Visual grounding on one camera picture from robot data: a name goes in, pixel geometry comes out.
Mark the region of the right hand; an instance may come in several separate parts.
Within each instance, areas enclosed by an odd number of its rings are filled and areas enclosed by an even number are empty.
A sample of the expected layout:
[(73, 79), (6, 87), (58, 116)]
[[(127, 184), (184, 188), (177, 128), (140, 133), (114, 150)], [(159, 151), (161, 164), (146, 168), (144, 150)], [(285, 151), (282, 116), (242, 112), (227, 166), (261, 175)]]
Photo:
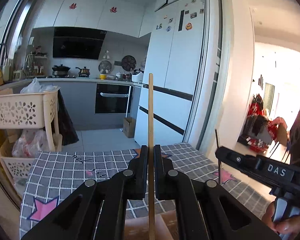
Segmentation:
[(272, 221), (274, 212), (275, 202), (271, 202), (262, 217), (262, 222), (264, 222), (264, 224), (271, 228), (271, 230), (273, 230), (275, 233), (281, 233), (284, 235), (290, 234), (289, 239), (295, 239), (300, 232), (300, 215), (291, 217), (287, 220), (282, 220), (279, 223), (274, 223)]

